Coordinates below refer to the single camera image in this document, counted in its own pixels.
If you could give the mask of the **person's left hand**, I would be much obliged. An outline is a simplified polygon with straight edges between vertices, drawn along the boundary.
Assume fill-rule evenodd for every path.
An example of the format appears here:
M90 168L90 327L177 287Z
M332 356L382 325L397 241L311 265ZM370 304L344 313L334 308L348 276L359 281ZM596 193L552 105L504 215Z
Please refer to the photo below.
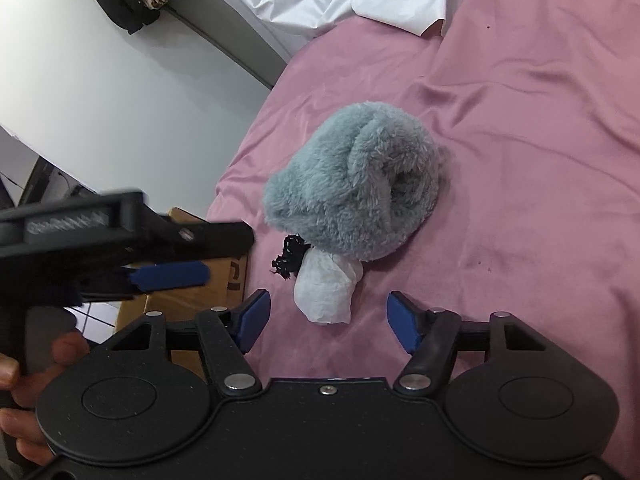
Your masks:
M2 408L1 430L16 439L21 456L38 466L50 463L53 454L32 409L44 388L88 354L90 347L78 330L72 330L55 339L51 351L53 364L44 372L26 376L21 374L17 360L1 356L1 390L11 393L18 405L18 408Z

